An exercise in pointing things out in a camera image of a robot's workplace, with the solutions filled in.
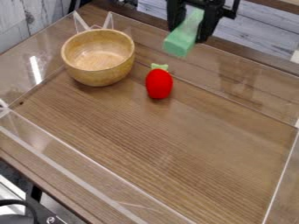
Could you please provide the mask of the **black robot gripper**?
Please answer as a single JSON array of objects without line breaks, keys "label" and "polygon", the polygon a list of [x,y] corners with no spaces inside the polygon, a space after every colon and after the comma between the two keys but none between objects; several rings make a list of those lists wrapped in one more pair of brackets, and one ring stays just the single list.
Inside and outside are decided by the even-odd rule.
[{"label": "black robot gripper", "polygon": [[212,35],[221,18],[233,19],[238,10],[240,0],[166,0],[166,24],[172,31],[185,18],[185,4],[202,10],[202,20],[197,28],[196,42],[202,43]]}]

